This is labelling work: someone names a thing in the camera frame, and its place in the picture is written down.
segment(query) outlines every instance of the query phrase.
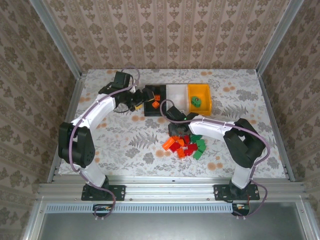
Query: patterned wallpaper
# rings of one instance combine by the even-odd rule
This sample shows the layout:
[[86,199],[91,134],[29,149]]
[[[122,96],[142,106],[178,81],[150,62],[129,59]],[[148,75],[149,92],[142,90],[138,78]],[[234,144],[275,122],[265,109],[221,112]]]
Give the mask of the patterned wallpaper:
[[295,177],[320,220],[319,0],[304,1],[262,77]]
[[255,69],[289,0],[44,0],[78,65]]
[[29,1],[0,0],[0,239],[28,223],[74,84]]

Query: orange block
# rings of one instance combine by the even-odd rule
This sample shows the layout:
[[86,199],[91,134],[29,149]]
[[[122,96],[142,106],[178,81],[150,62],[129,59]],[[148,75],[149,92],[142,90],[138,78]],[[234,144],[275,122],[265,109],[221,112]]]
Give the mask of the orange block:
[[179,137],[179,136],[172,136],[172,138],[173,138],[175,141],[177,141],[177,140],[179,140],[179,139],[180,139],[180,137]]
[[155,101],[160,101],[160,95],[158,95],[158,94],[154,95],[154,100]]
[[155,109],[157,109],[157,108],[160,106],[160,103],[157,102],[157,101],[154,101],[154,102],[152,103],[152,106],[153,106]]
[[169,140],[162,145],[163,149],[167,151],[171,147],[171,145],[174,144],[174,142],[175,140],[170,137]]
[[178,139],[177,142],[178,144],[180,144],[181,147],[185,146],[185,141],[183,139]]
[[180,159],[182,159],[182,158],[184,158],[186,156],[185,152],[184,152],[184,150],[182,148],[177,149],[176,152],[178,153],[178,157]]

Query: green object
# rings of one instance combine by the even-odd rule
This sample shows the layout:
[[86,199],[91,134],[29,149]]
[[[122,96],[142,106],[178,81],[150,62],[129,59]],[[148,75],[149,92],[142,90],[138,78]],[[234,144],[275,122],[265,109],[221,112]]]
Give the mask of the green object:
[[197,141],[196,141],[196,145],[198,146],[198,148],[199,148],[200,146],[202,146],[202,145],[206,145],[205,140],[203,140],[203,139],[197,140]]
[[204,151],[206,150],[206,148],[207,148],[206,145],[198,146],[198,151],[200,151],[201,153],[204,153]]
[[196,160],[199,160],[199,158],[202,156],[202,152],[200,152],[199,150],[197,150],[194,154],[193,154],[193,157],[196,159]]
[[190,141],[194,144],[194,143],[196,143],[197,140],[199,140],[201,138],[202,138],[202,135],[191,135]]
[[193,97],[191,98],[191,104],[192,104],[193,106],[195,106],[196,108],[200,108],[200,106],[201,106],[201,99],[200,99],[199,97],[197,97],[197,96],[193,96]]

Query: metal floor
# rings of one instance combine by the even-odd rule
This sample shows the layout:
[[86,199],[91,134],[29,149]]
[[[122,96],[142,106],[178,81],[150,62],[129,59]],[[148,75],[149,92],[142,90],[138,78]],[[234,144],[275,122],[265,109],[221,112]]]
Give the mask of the metal floor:
[[246,220],[230,213],[50,213],[40,240],[305,240],[295,203],[266,203]]

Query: floral tablecloth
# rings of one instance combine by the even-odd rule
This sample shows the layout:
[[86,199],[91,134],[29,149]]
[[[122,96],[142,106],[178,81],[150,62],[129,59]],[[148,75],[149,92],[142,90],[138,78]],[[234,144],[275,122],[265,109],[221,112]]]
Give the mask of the floral tablecloth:
[[[113,81],[115,72],[113,69],[88,72],[76,117],[88,108],[103,86]],[[126,72],[137,77],[134,69]],[[140,73],[141,88],[146,84],[208,83],[212,98],[212,118],[221,121],[245,118],[270,144],[271,155],[258,166],[254,176],[285,178],[254,69],[144,69]],[[163,150],[162,144],[168,138],[168,122],[163,117],[144,117],[143,108],[135,112],[112,112],[95,130],[94,160],[106,175],[226,178],[233,175],[235,162],[224,142],[204,137],[207,149],[200,160],[192,156],[179,159],[176,153]],[[59,173],[73,172],[63,160]]]

